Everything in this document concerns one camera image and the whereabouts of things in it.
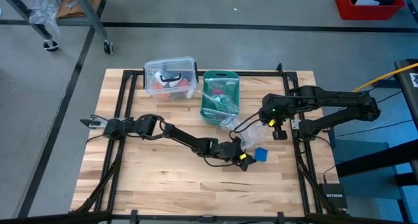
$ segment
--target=red bin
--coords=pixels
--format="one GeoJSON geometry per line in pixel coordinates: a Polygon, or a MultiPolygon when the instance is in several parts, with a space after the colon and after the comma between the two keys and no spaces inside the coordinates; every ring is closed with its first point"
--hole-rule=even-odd
{"type": "Polygon", "coordinates": [[[403,6],[404,0],[393,0],[392,5],[353,5],[351,0],[335,0],[344,20],[389,20],[403,6]]]}

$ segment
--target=white container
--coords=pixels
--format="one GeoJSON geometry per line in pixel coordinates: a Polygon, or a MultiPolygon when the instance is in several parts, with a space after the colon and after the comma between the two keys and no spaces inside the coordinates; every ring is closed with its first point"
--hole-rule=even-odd
{"type": "Polygon", "coordinates": [[[192,99],[199,79],[192,57],[153,60],[144,66],[144,88],[156,101],[192,99]]]}

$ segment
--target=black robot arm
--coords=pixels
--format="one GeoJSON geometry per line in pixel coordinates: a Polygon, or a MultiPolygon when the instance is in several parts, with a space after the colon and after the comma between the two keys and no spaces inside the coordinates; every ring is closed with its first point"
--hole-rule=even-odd
{"type": "Polygon", "coordinates": [[[195,138],[194,136],[178,129],[171,123],[166,123],[161,116],[146,114],[137,120],[127,118],[124,120],[114,118],[103,121],[97,118],[81,120],[89,128],[104,127],[103,136],[114,140],[120,140],[124,136],[137,137],[143,140],[157,140],[169,138],[187,146],[199,157],[221,159],[231,162],[243,171],[247,171],[248,165],[255,162],[254,158],[241,150],[241,139],[235,137],[232,142],[218,143],[216,138],[195,138]],[[153,135],[155,126],[159,124],[161,133],[153,135]]]}
{"type": "Polygon", "coordinates": [[[367,91],[352,93],[325,91],[316,86],[302,86],[291,89],[291,96],[268,94],[263,98],[263,107],[259,111],[260,121],[275,127],[275,140],[286,140],[282,123],[292,119],[295,114],[310,112],[322,106],[346,107],[336,113],[317,120],[300,120],[298,129],[304,140],[313,140],[320,130],[351,120],[373,121],[380,115],[376,100],[367,91]]]}

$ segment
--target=black metal frame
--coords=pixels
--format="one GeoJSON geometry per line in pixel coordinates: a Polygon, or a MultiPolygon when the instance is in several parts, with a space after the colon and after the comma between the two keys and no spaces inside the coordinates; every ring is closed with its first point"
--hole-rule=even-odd
{"type": "MultiPolygon", "coordinates": [[[[204,71],[198,71],[198,75],[203,75],[204,71]]],[[[283,84],[286,95],[289,94],[290,86],[292,83],[294,88],[298,87],[298,78],[296,72],[283,72],[281,64],[279,64],[277,71],[272,72],[254,72],[254,71],[238,71],[239,76],[277,76],[283,78],[283,84]]],[[[116,103],[116,109],[114,117],[118,118],[121,114],[121,108],[123,104],[123,97],[125,94],[125,88],[127,87],[128,80],[131,79],[131,85],[129,87],[129,94],[127,98],[127,104],[124,117],[128,118],[131,114],[131,107],[133,97],[135,94],[135,86],[137,82],[137,76],[143,75],[144,71],[124,71],[122,81],[120,85],[118,100],[116,103]]],[[[299,118],[304,119],[304,114],[300,113],[299,118]]],[[[400,223],[394,221],[384,221],[377,219],[365,219],[359,217],[349,217],[333,207],[328,201],[325,194],[320,189],[316,177],[315,167],[312,157],[312,151],[309,142],[304,142],[306,151],[306,161],[308,166],[304,164],[302,156],[300,154],[300,141],[298,138],[298,130],[292,130],[293,146],[295,149],[295,160],[297,162],[298,178],[300,184],[300,192],[302,196],[302,205],[304,209],[304,217],[285,217],[283,212],[278,212],[277,216],[272,217],[237,217],[237,216],[174,216],[174,215],[138,215],[138,210],[132,210],[131,215],[114,215],[112,210],[114,207],[114,200],[116,196],[116,190],[118,185],[118,177],[123,157],[123,150],[125,147],[125,139],[121,139],[118,145],[117,154],[114,162],[110,165],[112,152],[114,150],[114,140],[109,139],[108,147],[106,149],[106,155],[103,161],[103,170],[101,174],[101,181],[96,189],[91,194],[90,198],[75,212],[68,214],[60,214],[53,216],[40,216],[40,217],[27,217],[18,219],[8,219],[0,221],[0,224],[7,223],[91,223],[96,221],[108,221],[109,223],[113,219],[125,219],[130,220],[130,223],[137,224],[140,220],[166,220],[166,221],[200,221],[203,223],[214,223],[217,221],[271,221],[277,224],[284,224],[288,222],[308,222],[308,223],[400,223]],[[109,199],[105,211],[101,211],[103,202],[103,189],[110,177],[113,176],[110,186],[109,199]],[[308,192],[306,190],[305,179],[312,186],[314,194],[314,202],[316,214],[310,212],[308,192]],[[94,211],[89,212],[93,203],[95,203],[94,211]],[[328,214],[323,214],[322,207],[325,207],[328,214]]]]}

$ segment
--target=concrete floor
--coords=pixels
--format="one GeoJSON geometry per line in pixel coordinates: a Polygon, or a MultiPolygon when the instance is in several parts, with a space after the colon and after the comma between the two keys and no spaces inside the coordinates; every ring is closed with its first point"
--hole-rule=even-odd
{"type": "MultiPolygon", "coordinates": [[[[3,0],[0,8],[3,9],[0,19],[19,18],[3,0]]],[[[334,0],[108,0],[102,20],[418,27],[408,8],[400,10],[389,21],[343,21],[334,0]]],[[[88,31],[87,27],[60,29],[62,35],[55,40],[61,50],[48,53],[41,48],[42,39],[29,26],[0,26],[0,96],[3,99],[0,116],[4,122],[0,131],[4,138],[0,166],[8,168],[0,171],[0,218],[16,215],[88,31]]],[[[393,70],[394,61],[416,57],[418,44],[415,34],[161,28],[107,28],[107,31],[115,43],[115,54],[104,54],[102,40],[95,35],[31,216],[68,212],[88,136],[88,129],[79,119],[94,112],[107,68],[142,68],[151,59],[177,56],[193,56],[202,69],[275,69],[281,62],[285,70],[314,71],[317,85],[322,88],[351,91],[393,70]]],[[[392,92],[377,89],[373,95],[382,99],[392,92]]],[[[386,113],[379,121],[341,125],[336,128],[336,134],[410,117],[401,95],[382,103],[381,107],[386,113]],[[403,105],[395,109],[395,103],[399,102],[403,105]]],[[[382,141],[395,146],[417,136],[411,123],[344,139],[382,141]]],[[[412,194],[411,205],[418,205],[418,199],[414,203],[418,191],[408,192],[412,194]]],[[[387,200],[350,197],[349,204],[355,216],[365,216],[368,212],[364,210],[368,208],[369,217],[400,218],[397,207],[387,200]],[[387,207],[394,211],[382,211],[387,207]]]]}

